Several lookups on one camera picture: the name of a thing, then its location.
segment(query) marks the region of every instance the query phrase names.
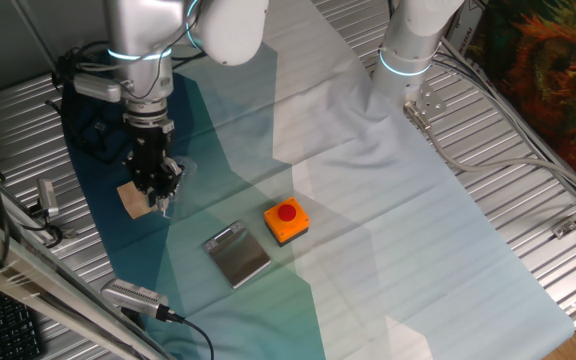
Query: metal plate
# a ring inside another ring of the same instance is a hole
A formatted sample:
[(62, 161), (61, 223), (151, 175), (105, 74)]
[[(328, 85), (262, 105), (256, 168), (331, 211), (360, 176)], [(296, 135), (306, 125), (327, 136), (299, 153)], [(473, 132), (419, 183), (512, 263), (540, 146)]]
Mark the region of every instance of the metal plate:
[(428, 120), (446, 112), (446, 103), (437, 95), (435, 90), (427, 82), (421, 84), (421, 99), (418, 100), (417, 108)]

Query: colorful tapestry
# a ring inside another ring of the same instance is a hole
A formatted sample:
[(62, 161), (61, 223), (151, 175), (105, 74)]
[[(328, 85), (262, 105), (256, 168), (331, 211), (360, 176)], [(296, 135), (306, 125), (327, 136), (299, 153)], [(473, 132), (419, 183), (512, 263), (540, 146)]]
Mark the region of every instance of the colorful tapestry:
[(576, 171), (576, 0), (491, 1), (467, 56)]

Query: metal frame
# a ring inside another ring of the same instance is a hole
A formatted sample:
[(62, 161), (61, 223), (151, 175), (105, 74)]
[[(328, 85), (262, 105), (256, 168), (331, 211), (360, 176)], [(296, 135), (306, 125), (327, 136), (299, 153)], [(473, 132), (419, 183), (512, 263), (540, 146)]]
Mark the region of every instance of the metal frame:
[[(3, 251), (3, 232), (0, 229), (0, 254)], [(96, 295), (95, 301), (63, 278), (76, 279), (42, 245), (33, 241), (10, 242), (8, 265), (0, 269), (0, 291), (18, 301), (66, 324), (70, 329), (95, 341), (124, 359), (140, 359), (134, 351), (149, 359), (171, 359), (145, 332), (111, 304)]]
[[(386, 3), (313, 3), (370, 73), (388, 23)], [(431, 68), (428, 84), (447, 105), (448, 113), (432, 122), (452, 156), (485, 162), (543, 153), (558, 159), (525, 123), (513, 125), (503, 119), (457, 76)], [(26, 206), (36, 201), (35, 177), (55, 181), (61, 214), (53, 223), (72, 227), (77, 238), (65, 240), (53, 253), (72, 274), (81, 277), (82, 283), (98, 290), (114, 278), (112, 267), (68, 159), (58, 117), (43, 106), (47, 99), (60, 101), (49, 76), (0, 92), (0, 168), (10, 178), (7, 189)], [(521, 139), (522, 132), (529, 141)], [(34, 147), (37, 143), (42, 144), (43, 153)], [(525, 166), (455, 175), (560, 307), (569, 314), (576, 313), (576, 231), (562, 240), (552, 233), (558, 223), (576, 213), (576, 193), (550, 172)], [(44, 317), (41, 324), (47, 339), (47, 359), (117, 358), (53, 320)]]

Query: wooden block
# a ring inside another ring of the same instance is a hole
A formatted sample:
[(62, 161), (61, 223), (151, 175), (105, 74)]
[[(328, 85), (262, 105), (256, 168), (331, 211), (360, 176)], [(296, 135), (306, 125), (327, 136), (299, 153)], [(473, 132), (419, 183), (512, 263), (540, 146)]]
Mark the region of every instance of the wooden block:
[(146, 195), (137, 190), (132, 181), (118, 187), (117, 192), (124, 208), (133, 219), (144, 216), (155, 209), (155, 207), (148, 206)]

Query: red button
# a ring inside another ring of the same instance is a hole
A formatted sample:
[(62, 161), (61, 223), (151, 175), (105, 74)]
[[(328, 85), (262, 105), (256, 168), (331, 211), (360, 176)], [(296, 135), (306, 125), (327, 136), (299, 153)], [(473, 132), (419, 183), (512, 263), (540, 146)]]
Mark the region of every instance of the red button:
[(297, 210), (295, 210), (295, 207), (292, 205), (282, 205), (279, 208), (277, 215), (279, 215), (279, 218), (282, 221), (285, 221), (285, 222), (293, 221), (295, 219), (295, 217), (297, 216)]

